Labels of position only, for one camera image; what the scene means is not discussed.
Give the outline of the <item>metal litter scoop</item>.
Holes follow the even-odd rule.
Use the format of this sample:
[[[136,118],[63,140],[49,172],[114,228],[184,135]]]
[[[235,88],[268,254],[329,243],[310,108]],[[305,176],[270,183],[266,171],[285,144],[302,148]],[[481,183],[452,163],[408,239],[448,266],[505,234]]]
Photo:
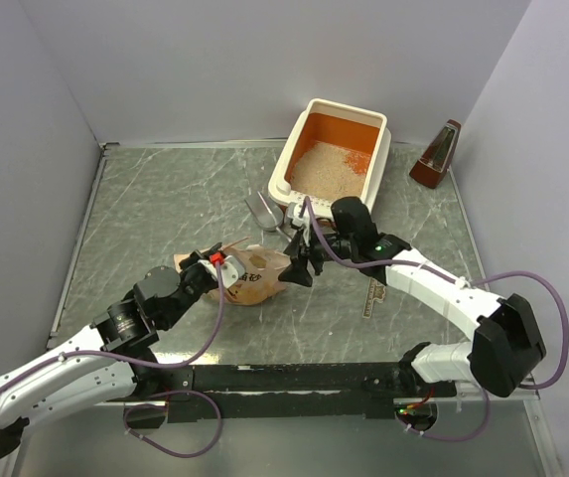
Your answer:
[[[262,230],[277,233],[288,242],[292,240],[292,237],[283,230],[284,213],[265,194],[255,191],[244,199],[244,203]]]

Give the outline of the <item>peach cat litter bag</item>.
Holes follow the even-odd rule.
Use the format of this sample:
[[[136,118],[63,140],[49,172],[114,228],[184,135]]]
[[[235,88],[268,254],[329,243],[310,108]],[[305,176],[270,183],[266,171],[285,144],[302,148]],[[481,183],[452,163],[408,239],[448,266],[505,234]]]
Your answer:
[[[245,237],[221,247],[224,253],[236,257],[245,269],[238,281],[224,292],[227,304],[257,305],[286,289],[278,276],[288,266],[289,257],[259,244],[247,245],[247,240]]]

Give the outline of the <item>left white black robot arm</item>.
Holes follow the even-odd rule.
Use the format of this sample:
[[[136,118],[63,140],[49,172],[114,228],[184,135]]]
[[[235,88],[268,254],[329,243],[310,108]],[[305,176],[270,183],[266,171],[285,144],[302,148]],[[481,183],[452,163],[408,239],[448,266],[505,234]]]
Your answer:
[[[0,459],[25,432],[96,403],[156,396],[163,384],[150,350],[211,290],[243,274],[234,257],[213,247],[179,268],[159,266],[78,333],[26,365],[0,375]]]

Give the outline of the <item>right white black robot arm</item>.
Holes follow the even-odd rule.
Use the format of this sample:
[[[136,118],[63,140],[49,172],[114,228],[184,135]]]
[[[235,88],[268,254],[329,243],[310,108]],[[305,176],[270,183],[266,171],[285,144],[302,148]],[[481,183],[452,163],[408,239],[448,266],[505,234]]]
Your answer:
[[[421,396],[439,382],[469,382],[506,398],[544,359],[546,348],[530,303],[472,285],[427,259],[407,241],[381,233],[357,197],[331,206],[333,230],[325,234],[308,199],[286,211],[295,234],[282,282],[309,287],[334,261],[403,292],[452,323],[465,341],[425,342],[405,354],[399,373],[405,392]]]

